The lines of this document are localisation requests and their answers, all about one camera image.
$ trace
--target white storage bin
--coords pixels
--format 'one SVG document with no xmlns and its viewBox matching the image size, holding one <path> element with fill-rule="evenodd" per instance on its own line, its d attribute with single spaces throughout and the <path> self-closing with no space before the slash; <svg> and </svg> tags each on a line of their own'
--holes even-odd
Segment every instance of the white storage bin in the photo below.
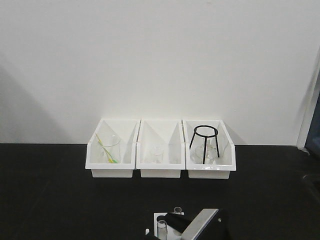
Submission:
<svg viewBox="0 0 320 240">
<path fill-rule="evenodd" d="M 204 138 L 194 140 L 191 149 L 189 148 L 194 128 L 199 125 L 212 126 L 218 130 L 217 142 L 220 157 L 216 158 L 212 164 L 196 163 L 194 159 L 195 148 L 204 144 Z M 222 120 L 183 120 L 183 132 L 185 137 L 186 169 L 188 170 L 189 178 L 228 179 L 230 171 L 236 170 L 235 145 Z M 215 137 L 210 140 L 214 141 L 212 145 L 215 145 Z"/>
<path fill-rule="evenodd" d="M 91 169 L 94 178 L 132 178 L 139 127 L 139 120 L 100 120 L 86 151 L 85 168 Z M 120 159 L 112 157 L 113 153 L 109 155 L 109 151 L 106 152 L 100 144 L 110 143 L 111 138 L 117 139 L 115 143 L 118 146 L 114 154 Z"/>
<path fill-rule="evenodd" d="M 186 169 L 181 120 L 142 120 L 136 148 L 142 178 L 180 178 Z"/>
</svg>

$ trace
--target black table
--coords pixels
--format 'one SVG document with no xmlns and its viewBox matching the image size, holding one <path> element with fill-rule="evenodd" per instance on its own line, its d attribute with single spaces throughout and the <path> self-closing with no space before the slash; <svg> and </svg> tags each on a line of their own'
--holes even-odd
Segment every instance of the black table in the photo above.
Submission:
<svg viewBox="0 0 320 240">
<path fill-rule="evenodd" d="M 293 146 L 236 146 L 229 180 L 92 178 L 83 144 L 0 144 L 0 156 L 3 240 L 140 240 L 175 206 L 228 210 L 235 240 L 320 239 L 320 202 L 303 181 L 320 161 Z"/>
</svg>

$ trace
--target test tube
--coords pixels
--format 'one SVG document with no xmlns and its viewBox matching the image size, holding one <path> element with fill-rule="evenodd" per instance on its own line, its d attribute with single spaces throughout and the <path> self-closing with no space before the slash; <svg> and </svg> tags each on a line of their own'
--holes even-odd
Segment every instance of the test tube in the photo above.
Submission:
<svg viewBox="0 0 320 240">
<path fill-rule="evenodd" d="M 182 215 L 182 208 L 181 207 L 179 207 L 179 206 L 176 206 L 175 208 L 174 208 L 174 213 L 175 214 L 178 214 L 178 215 Z M 176 236 L 181 236 L 181 233 L 180 232 L 178 232 L 177 230 L 173 230 L 173 233 L 176 235 Z"/>
<path fill-rule="evenodd" d="M 156 224 L 158 239 L 167 240 L 167 222 L 165 220 L 160 220 Z"/>
<path fill-rule="evenodd" d="M 174 213 L 175 213 L 175 214 L 178 214 L 178 215 L 182 215 L 182 208 L 179 207 L 179 206 L 176 206 L 176 207 L 174 208 Z"/>
</svg>

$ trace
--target glass beaker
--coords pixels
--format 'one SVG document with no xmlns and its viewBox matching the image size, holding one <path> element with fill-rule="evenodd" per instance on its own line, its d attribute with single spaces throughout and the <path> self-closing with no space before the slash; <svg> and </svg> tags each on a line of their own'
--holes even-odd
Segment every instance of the glass beaker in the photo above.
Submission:
<svg viewBox="0 0 320 240">
<path fill-rule="evenodd" d="M 149 151 L 147 163 L 161 164 L 163 163 L 163 161 L 164 161 L 164 148 L 162 146 L 152 146 Z"/>
<path fill-rule="evenodd" d="M 213 164 L 214 160 L 218 158 L 217 148 L 210 144 L 209 141 L 206 143 L 206 148 L 204 144 L 197 146 L 194 150 L 197 162 L 200 164 L 203 163 L 204 158 L 204 149 L 205 149 L 205 159 L 204 164 Z"/>
<path fill-rule="evenodd" d="M 101 150 L 103 151 L 103 158 L 106 160 L 106 163 L 120 163 L 120 138 L 117 135 L 110 135 L 106 137 L 102 142 L 98 134 L 95 134 L 95 136 L 98 140 L 99 145 L 101 146 Z"/>
</svg>

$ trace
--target small glass beaker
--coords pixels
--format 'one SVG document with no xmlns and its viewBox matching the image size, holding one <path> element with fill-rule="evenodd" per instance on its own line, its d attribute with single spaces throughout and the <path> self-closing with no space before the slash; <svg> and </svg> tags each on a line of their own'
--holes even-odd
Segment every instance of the small glass beaker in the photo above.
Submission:
<svg viewBox="0 0 320 240">
<path fill-rule="evenodd" d="M 162 146 L 153 146 L 149 151 L 148 163 L 161 164 L 164 161 L 164 149 Z"/>
<path fill-rule="evenodd" d="M 165 220 L 160 220 L 156 224 L 157 237 L 160 240 L 167 240 L 168 226 Z"/>
<path fill-rule="evenodd" d="M 205 149 L 205 159 L 204 164 L 213 164 L 214 160 L 218 158 L 217 148 L 210 144 L 208 141 L 206 148 L 204 144 L 197 146 L 194 150 L 195 156 L 197 158 L 197 163 L 202 164 L 204 158 L 204 149 Z"/>
<path fill-rule="evenodd" d="M 121 162 L 120 154 L 120 138 L 117 135 L 111 135 L 106 137 L 103 142 L 99 138 L 98 134 L 95 134 L 101 150 L 103 151 L 103 157 L 106 159 L 106 163 L 119 164 Z"/>
</svg>

